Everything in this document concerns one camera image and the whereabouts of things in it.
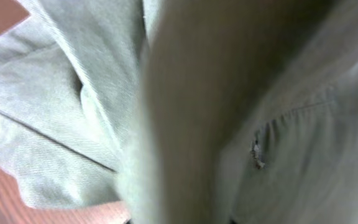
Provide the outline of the khaki green shorts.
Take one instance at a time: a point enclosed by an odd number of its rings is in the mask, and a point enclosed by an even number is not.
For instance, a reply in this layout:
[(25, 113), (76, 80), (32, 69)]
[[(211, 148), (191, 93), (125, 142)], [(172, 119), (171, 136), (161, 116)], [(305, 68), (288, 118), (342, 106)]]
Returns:
[(0, 167), (32, 208), (358, 223), (358, 1), (23, 1)]

